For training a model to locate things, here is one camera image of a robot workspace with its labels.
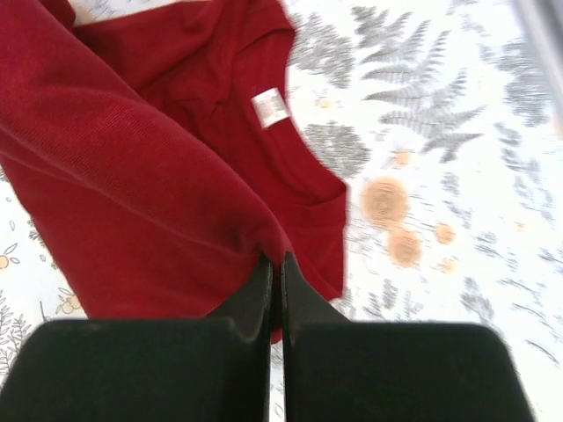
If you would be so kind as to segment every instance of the botanical print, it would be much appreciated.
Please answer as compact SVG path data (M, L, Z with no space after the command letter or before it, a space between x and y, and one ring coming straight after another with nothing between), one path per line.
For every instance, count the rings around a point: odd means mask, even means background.
M171 2L71 3L81 25ZM490 327L537 420L559 422L563 125L510 2L284 3L297 32L290 108L349 186L347 280L334 308L359 321ZM0 169L0 379L37 325L84 314L50 266ZM29 293L38 286L44 295ZM270 420L281 422L281 344L271 361Z

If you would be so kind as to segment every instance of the red garment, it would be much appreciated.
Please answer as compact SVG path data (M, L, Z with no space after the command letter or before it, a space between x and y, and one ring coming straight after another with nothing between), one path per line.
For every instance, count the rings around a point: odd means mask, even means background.
M66 0L43 1L71 27ZM263 130L252 109L255 95L285 92L294 33L276 0L179 3L75 28L217 156L33 1L4 0L0 16L13 44L0 64L11 137L0 138L0 163L90 317L206 315L247 280L258 251L279 265L289 249L264 202L311 285L340 295L346 187L291 120ZM10 80L16 66L29 71Z

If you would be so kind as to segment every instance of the small flower pattern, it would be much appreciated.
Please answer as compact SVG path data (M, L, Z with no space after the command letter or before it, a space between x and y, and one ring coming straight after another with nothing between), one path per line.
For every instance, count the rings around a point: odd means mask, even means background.
M84 25L175 1L71 4ZM560 422L563 116L510 2L281 1L297 30L292 117L349 186L334 307L360 321L491 327L537 420ZM76 317L79 298L0 169L0 385L39 324ZM281 422L279 345L270 393Z

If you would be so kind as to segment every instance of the red fabric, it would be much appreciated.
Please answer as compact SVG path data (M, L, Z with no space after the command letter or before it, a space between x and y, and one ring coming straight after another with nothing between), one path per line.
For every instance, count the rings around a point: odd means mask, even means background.
M70 29L66 0L43 1ZM311 285L341 294L346 187L291 120L263 130L252 107L285 92L294 31L277 0L74 28L119 77L33 0L0 4L0 163L89 316L203 316L258 251L280 264L285 233Z

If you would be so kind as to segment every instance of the floral tablecloth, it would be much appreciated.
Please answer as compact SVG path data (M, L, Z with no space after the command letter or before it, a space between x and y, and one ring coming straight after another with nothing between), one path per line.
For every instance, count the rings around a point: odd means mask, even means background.
M172 1L71 3L82 25ZM560 421L563 141L511 6L285 5L298 29L290 108L311 149L350 186L347 289L335 306L356 320L492 327L537 419ZM38 324L83 316L0 172L0 379ZM272 420L283 420L281 362L275 346Z

